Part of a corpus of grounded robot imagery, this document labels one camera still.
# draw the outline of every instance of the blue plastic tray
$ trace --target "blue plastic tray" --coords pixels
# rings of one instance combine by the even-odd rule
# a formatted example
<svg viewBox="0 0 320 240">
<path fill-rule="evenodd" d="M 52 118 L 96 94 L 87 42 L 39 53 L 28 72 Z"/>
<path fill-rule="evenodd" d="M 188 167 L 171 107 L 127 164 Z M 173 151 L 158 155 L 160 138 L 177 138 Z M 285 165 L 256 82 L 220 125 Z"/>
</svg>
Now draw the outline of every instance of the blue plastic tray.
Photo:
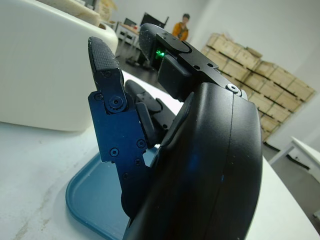
<svg viewBox="0 0 320 240">
<path fill-rule="evenodd" d="M 148 166 L 156 150 L 143 155 Z M 129 221 L 121 206 L 121 192 L 116 165 L 102 163 L 98 153 L 71 179 L 65 201 L 79 222 L 108 240 L 121 240 Z"/>
</svg>

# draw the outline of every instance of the desk leg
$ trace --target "desk leg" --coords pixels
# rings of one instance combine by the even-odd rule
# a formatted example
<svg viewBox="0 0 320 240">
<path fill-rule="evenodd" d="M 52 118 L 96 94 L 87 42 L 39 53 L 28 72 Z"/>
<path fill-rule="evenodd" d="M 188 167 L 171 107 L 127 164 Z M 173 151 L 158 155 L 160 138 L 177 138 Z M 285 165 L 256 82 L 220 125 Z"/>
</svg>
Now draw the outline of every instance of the desk leg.
<svg viewBox="0 0 320 240">
<path fill-rule="evenodd" d="M 269 161 L 269 164 L 270 165 L 274 164 L 280 158 L 282 158 L 282 157 L 286 156 L 288 153 L 290 153 L 291 150 L 294 149 L 294 148 L 295 148 L 295 146 L 293 145 L 293 143 L 291 141 L 284 149 L 282 149 L 273 158 L 271 158 L 271 160 Z"/>
<path fill-rule="evenodd" d="M 125 31 L 124 38 L 123 38 L 123 40 L 121 42 L 121 46 L 120 46 L 119 51 L 118 51 L 119 53 L 116 54 L 115 57 L 119 57 L 121 55 L 121 53 L 123 52 L 127 37 L 128 37 L 128 31 Z"/>
</svg>

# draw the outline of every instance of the green led light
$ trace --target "green led light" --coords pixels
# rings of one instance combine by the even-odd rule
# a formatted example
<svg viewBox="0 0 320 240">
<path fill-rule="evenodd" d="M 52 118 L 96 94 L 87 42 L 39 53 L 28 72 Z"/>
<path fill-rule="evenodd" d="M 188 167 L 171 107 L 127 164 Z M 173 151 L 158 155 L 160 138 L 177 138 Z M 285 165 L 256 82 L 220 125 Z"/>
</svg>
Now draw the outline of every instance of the green led light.
<svg viewBox="0 0 320 240">
<path fill-rule="evenodd" d="M 157 50 L 155 52 L 155 59 L 163 58 L 165 56 L 165 53 L 161 50 Z"/>
</svg>

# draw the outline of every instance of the white wall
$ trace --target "white wall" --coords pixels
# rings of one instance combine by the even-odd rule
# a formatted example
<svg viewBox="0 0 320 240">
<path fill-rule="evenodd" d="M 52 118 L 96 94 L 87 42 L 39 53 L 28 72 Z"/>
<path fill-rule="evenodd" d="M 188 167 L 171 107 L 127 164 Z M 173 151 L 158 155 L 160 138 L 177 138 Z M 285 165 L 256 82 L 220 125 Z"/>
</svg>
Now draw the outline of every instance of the white wall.
<svg viewBox="0 0 320 240">
<path fill-rule="evenodd" d="M 294 73 L 320 41 L 319 10 L 319 0 L 210 0 L 191 44 L 201 49 L 211 33 L 228 32 Z"/>
<path fill-rule="evenodd" d="M 263 54 L 320 92 L 319 0 L 210 0 L 191 41 L 201 49 L 211 33 Z M 268 143 L 282 149 L 294 136 L 320 151 L 320 94 L 294 114 Z"/>
<path fill-rule="evenodd" d="M 176 23 L 182 21 L 183 14 L 190 14 L 189 42 L 193 37 L 198 19 L 202 14 L 204 6 L 208 0 L 113 0 L 118 10 L 112 12 L 113 21 L 124 22 L 128 18 L 138 25 L 145 13 L 150 14 L 161 22 L 169 20 L 165 30 L 171 32 Z"/>
<path fill-rule="evenodd" d="M 294 74 L 311 85 L 318 92 L 308 104 L 305 104 L 297 114 L 293 115 L 267 141 L 272 146 L 282 149 L 290 136 L 308 144 L 320 151 L 320 43 L 307 57 Z"/>
</svg>

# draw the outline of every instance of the white desk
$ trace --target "white desk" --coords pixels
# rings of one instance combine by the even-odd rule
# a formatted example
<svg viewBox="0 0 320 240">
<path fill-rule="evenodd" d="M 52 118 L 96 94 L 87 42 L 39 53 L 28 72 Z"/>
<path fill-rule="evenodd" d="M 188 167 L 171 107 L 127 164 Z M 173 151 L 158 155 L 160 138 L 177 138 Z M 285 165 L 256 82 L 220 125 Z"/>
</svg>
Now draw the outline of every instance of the white desk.
<svg viewBox="0 0 320 240">
<path fill-rule="evenodd" d="M 286 156 L 295 148 L 307 157 L 308 162 L 306 164 L 308 167 L 310 167 L 308 172 L 320 183 L 320 152 L 316 151 L 302 141 L 299 141 L 293 136 L 291 138 L 292 141 L 284 149 L 279 151 L 273 158 L 271 158 L 269 164 L 274 164 L 276 161 Z"/>
<path fill-rule="evenodd" d="M 123 75 L 161 98 L 174 113 L 179 111 L 180 102 L 128 73 Z M 65 203 L 69 180 L 97 152 L 92 126 L 84 132 L 61 132 L 0 123 L 0 239 L 102 240 L 74 220 Z M 246 240 L 320 240 L 265 160 Z"/>
</svg>

